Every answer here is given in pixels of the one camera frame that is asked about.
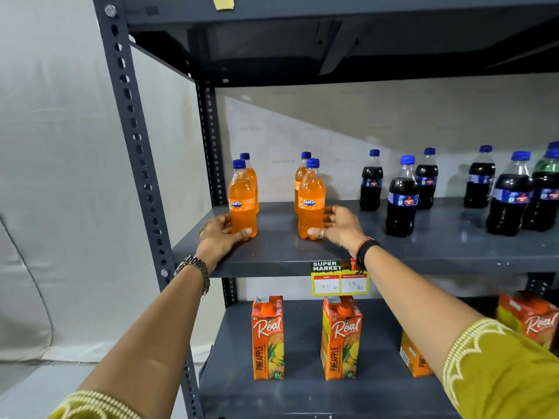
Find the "person's left hand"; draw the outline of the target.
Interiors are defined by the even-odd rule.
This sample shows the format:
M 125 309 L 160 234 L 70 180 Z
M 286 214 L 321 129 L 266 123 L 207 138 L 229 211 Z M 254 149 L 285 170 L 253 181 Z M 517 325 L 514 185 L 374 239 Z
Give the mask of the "person's left hand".
M 206 263 L 209 274 L 235 245 L 230 242 L 232 229 L 231 217 L 228 213 L 209 219 L 202 227 L 194 256 Z

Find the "person's right hand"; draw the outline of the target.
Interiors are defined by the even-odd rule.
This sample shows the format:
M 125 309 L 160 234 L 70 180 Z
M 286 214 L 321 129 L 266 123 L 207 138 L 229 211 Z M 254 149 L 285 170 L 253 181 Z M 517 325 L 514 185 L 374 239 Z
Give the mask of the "person's right hand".
M 340 205 L 329 205 L 325 208 L 322 227 L 329 227 L 331 240 L 328 241 L 345 248 L 352 258 L 369 239 L 364 234 L 357 216 Z

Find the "orange soda bottle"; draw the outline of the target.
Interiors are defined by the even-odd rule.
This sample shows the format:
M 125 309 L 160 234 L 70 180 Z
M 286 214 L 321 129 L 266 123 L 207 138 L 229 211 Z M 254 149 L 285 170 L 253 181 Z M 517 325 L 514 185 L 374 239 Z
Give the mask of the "orange soda bottle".
M 303 151 L 301 153 L 301 164 L 297 169 L 295 174 L 295 201 L 294 201 L 294 211 L 299 214 L 299 203 L 298 203 L 298 192 L 303 182 L 303 178 L 307 172 L 307 161 L 312 157 L 311 152 Z
M 233 170 L 234 174 L 227 193 L 231 231 L 237 233 L 250 229 L 249 236 L 245 238 L 248 240 L 257 234 L 256 186 L 247 171 L 245 159 L 233 160 Z
M 258 192 L 258 180 L 257 180 L 257 175 L 255 172 L 254 167 L 252 166 L 252 163 L 250 161 L 250 154 L 247 152 L 243 152 L 240 154 L 240 159 L 245 161 L 245 169 L 246 172 L 248 174 L 248 176 L 250 177 L 250 180 L 253 184 L 253 188 L 255 190 L 255 207 L 256 207 L 256 214 L 259 213 L 259 192 Z
M 309 234 L 310 228 L 324 227 L 326 185 L 319 176 L 320 161 L 306 161 L 306 172 L 298 190 L 298 235 L 302 239 L 317 239 Z

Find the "person's right forearm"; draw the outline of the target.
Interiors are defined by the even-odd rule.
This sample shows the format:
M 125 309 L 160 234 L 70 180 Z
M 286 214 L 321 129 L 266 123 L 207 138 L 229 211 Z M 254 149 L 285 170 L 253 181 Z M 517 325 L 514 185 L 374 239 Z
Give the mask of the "person's right forearm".
M 445 359 L 454 342 L 482 315 L 380 246 L 368 249 L 365 266 L 402 328 L 442 381 Z

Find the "person's left forearm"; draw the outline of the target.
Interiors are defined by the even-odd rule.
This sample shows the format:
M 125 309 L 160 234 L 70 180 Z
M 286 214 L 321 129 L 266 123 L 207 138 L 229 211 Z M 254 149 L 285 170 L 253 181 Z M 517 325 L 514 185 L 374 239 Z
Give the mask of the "person's left forearm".
M 82 382 L 143 419 L 170 419 L 199 310 L 204 279 L 184 267 Z

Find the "yellow green shelf price tag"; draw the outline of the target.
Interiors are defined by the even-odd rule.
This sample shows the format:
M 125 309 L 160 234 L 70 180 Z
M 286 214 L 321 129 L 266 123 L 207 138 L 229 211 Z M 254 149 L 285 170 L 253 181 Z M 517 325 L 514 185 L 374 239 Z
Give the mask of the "yellow green shelf price tag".
M 369 292 L 369 274 L 355 259 L 315 261 L 311 266 L 313 296 L 355 296 Z

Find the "silver metal wristwatch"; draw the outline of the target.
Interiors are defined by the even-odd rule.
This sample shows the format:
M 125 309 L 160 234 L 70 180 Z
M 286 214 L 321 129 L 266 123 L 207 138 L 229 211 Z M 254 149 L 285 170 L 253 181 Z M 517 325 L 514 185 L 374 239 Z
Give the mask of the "silver metal wristwatch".
M 184 258 L 184 260 L 182 260 L 181 263 L 178 264 L 178 266 L 174 271 L 173 277 L 177 276 L 185 267 L 194 267 L 200 272 L 203 280 L 203 287 L 201 293 L 201 299 L 203 299 L 208 293 L 211 285 L 210 275 L 208 273 L 208 268 L 206 263 L 195 256 L 188 255 L 187 257 Z

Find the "row of dark cola bottles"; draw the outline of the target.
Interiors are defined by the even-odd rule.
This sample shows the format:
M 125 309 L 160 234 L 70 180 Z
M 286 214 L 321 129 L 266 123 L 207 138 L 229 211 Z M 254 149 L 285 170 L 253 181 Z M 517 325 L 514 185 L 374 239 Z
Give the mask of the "row of dark cola bottles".
M 493 147 L 482 145 L 468 169 L 464 207 L 489 207 L 486 229 L 493 235 L 515 236 L 520 229 L 551 230 L 559 215 L 559 141 L 549 143 L 534 171 L 528 168 L 531 153 L 515 151 L 509 167 L 499 176 L 492 158 Z M 434 204 L 438 166 L 436 149 L 424 150 L 423 163 L 401 157 L 401 170 L 388 188 L 386 234 L 407 237 L 415 226 L 415 213 Z

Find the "orange pineapple juice carton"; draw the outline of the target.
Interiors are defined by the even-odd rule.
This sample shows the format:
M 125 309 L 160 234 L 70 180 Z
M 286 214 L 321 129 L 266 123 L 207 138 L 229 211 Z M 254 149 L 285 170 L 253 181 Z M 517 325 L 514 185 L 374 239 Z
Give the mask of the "orange pineapple juice carton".
M 414 378 L 433 375 L 427 361 L 404 330 L 401 337 L 400 356 Z
M 353 296 L 324 298 L 320 359 L 326 380 L 356 378 L 362 321 Z
M 550 351 L 559 328 L 559 308 L 531 291 L 501 293 L 496 319 Z
M 284 379 L 283 296 L 255 297 L 251 319 L 254 379 Z

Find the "grey metal shelf rack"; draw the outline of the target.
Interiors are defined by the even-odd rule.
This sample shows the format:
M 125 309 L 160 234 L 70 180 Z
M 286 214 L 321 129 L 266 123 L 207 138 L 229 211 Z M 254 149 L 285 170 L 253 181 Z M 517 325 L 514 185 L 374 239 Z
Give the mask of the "grey metal shelf rack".
M 109 75 L 160 290 L 194 249 L 189 231 L 172 249 L 155 163 L 139 96 L 131 48 L 196 85 L 208 187 L 223 213 L 225 166 L 216 88 L 300 86 L 412 79 L 442 79 L 559 72 L 559 0 L 234 0 L 216 10 L 207 0 L 93 0 Z M 340 248 L 295 242 L 279 228 L 287 202 L 266 202 L 263 235 L 241 245 L 212 278 L 221 279 L 227 309 L 238 302 L 237 278 L 307 276 L 312 260 L 337 260 Z M 419 243 L 388 239 L 403 262 L 427 274 L 490 274 L 497 260 L 506 272 L 549 274 L 556 253 L 521 253 L 520 243 L 493 249 L 496 236 L 473 231 L 458 243 L 457 198 L 443 201 L 450 224 L 420 228 Z

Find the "person's right green sleeve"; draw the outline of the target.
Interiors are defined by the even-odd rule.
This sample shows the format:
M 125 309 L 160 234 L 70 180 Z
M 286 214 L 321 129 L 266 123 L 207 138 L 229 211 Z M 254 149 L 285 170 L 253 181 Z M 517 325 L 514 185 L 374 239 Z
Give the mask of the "person's right green sleeve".
M 491 318 L 451 345 L 442 385 L 462 419 L 559 419 L 559 358 Z

